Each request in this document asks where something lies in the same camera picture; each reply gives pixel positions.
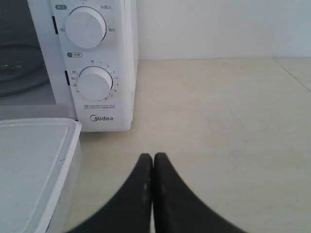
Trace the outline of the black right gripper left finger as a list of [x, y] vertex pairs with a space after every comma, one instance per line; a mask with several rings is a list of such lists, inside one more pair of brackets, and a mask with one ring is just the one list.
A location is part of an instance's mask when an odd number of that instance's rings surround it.
[[152, 157], [139, 156], [132, 172], [116, 194], [70, 233], [149, 233], [152, 197]]

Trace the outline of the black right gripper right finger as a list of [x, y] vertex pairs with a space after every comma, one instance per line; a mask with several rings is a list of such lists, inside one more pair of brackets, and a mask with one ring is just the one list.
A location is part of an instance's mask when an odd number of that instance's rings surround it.
[[244, 232], [204, 204], [163, 152], [154, 157], [154, 223], [157, 233]]

